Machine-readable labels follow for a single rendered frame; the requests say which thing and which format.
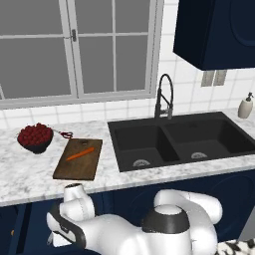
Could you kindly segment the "dark wooden cutting board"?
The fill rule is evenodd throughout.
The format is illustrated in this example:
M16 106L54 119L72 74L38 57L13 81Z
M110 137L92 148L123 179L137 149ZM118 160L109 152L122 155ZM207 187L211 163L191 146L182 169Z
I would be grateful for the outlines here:
M103 141L101 139L71 138L60 157L54 171L54 179L93 180L96 175ZM69 160L69 157L88 150L94 150L81 157Z

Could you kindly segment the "grey window latch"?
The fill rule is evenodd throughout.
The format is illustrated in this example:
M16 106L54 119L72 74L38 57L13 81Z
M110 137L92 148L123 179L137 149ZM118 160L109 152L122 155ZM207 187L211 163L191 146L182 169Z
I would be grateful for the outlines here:
M76 32L76 29L73 29L71 31L71 36L70 37L65 37L65 39L72 39L73 42L77 42L77 32Z

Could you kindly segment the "beige soap dispenser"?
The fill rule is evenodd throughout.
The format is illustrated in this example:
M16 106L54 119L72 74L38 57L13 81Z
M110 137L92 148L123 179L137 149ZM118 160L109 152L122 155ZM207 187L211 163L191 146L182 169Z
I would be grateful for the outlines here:
M253 98L254 98L253 94L249 93L247 98L241 102L238 108L238 117L240 119L247 119L250 116L251 111L253 109L253 101L252 101Z

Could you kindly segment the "black double sink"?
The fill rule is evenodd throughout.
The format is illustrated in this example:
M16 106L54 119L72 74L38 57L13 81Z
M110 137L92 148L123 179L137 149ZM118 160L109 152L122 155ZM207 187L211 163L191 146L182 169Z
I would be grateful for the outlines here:
M255 154L255 138L222 112L110 122L121 172Z

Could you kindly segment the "navy wall cupboard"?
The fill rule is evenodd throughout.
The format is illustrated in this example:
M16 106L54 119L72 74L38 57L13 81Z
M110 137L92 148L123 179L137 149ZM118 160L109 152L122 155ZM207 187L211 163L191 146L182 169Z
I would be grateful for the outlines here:
M255 0L179 0L173 52L201 71L255 68Z

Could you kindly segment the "navy lower cupboard front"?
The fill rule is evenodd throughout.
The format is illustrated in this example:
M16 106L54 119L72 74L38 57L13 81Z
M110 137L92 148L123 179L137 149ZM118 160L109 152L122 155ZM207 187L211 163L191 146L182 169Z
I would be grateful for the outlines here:
M75 244L54 247L46 214L61 199L0 207L0 255L101 255Z

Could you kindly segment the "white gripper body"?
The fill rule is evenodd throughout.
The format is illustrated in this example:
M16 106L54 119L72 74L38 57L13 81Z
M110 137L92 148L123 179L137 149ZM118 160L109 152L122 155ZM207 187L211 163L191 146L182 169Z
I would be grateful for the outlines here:
M68 246L72 241L67 238L66 234L61 230L60 223L48 212L46 221L49 229L51 230L52 244L54 247Z

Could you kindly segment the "black spring tap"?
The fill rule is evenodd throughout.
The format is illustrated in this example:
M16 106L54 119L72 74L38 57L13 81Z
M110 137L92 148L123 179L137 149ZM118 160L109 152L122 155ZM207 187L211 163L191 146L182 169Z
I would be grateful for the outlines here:
M165 95L162 93L161 85L164 78L167 78L170 86L170 100L168 100ZM165 101L166 109L161 108L161 101ZM173 112L173 83L169 74L163 74L159 79L159 85L156 94L156 103L154 108L154 118L158 120L161 115L167 115L167 118L170 120L172 118Z

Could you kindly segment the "navy cupboard door under sink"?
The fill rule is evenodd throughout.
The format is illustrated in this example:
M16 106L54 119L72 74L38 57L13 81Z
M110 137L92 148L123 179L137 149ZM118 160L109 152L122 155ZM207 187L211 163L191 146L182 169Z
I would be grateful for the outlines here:
M119 215L135 226L153 206L162 189L191 191L216 197L223 208L215 225L218 241L237 239L255 206L255 169L109 191L105 213Z

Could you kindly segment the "orange carrot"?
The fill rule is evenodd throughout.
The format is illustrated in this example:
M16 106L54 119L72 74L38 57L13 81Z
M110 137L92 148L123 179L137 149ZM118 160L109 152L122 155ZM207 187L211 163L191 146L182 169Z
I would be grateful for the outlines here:
M69 156L68 158L66 158L66 161L70 161L70 160L82 157L86 154L89 154L89 153L93 152L94 150L95 150L94 147L89 147L89 148L87 148L87 149L85 149L85 150L83 150L79 153L76 153L76 154L73 154L73 155Z

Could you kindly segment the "grey wall socket plate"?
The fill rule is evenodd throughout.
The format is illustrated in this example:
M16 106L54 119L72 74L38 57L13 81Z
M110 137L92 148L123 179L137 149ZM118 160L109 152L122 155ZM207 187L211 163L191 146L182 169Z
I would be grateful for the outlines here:
M213 78L214 78L213 71L204 71L203 76L202 76L201 86L202 87L211 87Z
M217 70L214 77L213 86L223 86L226 79L226 70Z

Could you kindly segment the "grey framed window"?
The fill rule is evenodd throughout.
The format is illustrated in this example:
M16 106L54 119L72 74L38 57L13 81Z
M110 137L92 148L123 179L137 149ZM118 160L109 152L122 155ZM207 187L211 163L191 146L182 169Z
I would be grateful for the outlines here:
M0 110L154 97L162 14L163 0L0 0Z

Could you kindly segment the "dark bowl of red berries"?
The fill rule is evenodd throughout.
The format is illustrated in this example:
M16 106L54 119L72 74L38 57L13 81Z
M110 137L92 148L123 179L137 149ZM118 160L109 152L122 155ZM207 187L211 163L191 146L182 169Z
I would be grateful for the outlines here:
M53 131L40 123L22 128L17 136L18 142L35 154L45 152L52 139Z

